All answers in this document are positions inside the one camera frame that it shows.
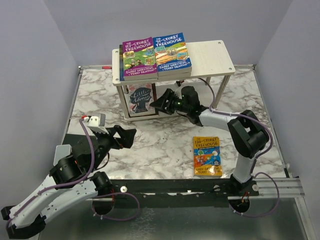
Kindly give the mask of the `blue 91-Storey Treehouse book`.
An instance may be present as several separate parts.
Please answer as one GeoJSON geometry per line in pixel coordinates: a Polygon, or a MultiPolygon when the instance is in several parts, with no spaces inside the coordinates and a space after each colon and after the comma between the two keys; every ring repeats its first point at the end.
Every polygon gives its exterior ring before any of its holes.
{"type": "Polygon", "coordinates": [[[159,77],[192,71],[192,63],[182,32],[153,37],[152,40],[159,77]]]}

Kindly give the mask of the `floral pink notebook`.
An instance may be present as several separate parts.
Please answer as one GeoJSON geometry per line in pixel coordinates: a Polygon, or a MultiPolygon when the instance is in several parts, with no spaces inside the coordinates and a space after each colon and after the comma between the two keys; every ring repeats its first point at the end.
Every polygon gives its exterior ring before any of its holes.
{"type": "Polygon", "coordinates": [[[126,97],[131,117],[156,114],[155,108],[150,106],[156,98],[154,83],[129,85],[126,97]]]}

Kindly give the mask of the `black hardcover book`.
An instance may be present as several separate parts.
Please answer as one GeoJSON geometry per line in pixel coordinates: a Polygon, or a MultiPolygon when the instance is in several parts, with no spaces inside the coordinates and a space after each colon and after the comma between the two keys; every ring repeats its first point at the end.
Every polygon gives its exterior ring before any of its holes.
{"type": "Polygon", "coordinates": [[[154,107],[151,106],[151,103],[155,102],[158,100],[158,96],[157,96],[157,88],[156,88],[156,84],[152,83],[151,84],[151,91],[150,91],[150,96],[151,96],[151,100],[149,101],[149,108],[152,112],[152,116],[158,115],[158,110],[154,107]]]}

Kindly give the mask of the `yellow 130-Storey Treehouse book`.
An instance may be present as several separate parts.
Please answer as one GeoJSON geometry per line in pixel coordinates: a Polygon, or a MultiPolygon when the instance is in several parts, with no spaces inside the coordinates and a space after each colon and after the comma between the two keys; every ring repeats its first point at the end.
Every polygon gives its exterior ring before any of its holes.
{"type": "Polygon", "coordinates": [[[221,177],[220,139],[217,136],[194,136],[192,143],[194,175],[221,177]]]}

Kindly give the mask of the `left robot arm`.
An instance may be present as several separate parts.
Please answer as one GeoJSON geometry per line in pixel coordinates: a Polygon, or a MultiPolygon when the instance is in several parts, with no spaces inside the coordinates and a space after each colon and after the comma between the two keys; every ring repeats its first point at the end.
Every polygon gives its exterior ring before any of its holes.
{"type": "Polygon", "coordinates": [[[17,205],[5,206],[1,215],[10,239],[29,239],[66,209],[84,200],[114,194],[114,187],[99,165],[111,149],[129,149],[137,130],[119,125],[86,134],[71,146],[49,171],[41,185],[17,205]]]}

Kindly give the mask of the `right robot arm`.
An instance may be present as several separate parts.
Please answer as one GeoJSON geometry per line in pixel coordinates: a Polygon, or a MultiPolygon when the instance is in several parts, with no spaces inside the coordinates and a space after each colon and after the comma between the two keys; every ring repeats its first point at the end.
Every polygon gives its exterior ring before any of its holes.
{"type": "Polygon", "coordinates": [[[167,115],[182,112],[194,125],[214,127],[230,133],[238,157],[230,176],[229,189],[236,196],[247,191],[258,158],[273,145],[271,132],[251,110],[232,113],[206,107],[200,103],[198,93],[192,86],[183,87],[181,97],[168,88],[150,106],[167,115]]]}

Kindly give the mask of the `purple 117-Storey Treehouse book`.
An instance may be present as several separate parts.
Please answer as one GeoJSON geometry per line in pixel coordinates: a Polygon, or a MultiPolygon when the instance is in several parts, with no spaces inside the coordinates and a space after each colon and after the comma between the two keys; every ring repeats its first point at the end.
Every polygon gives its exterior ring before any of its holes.
{"type": "Polygon", "coordinates": [[[123,79],[125,81],[155,79],[158,67],[155,57],[153,38],[124,41],[123,79]]]}

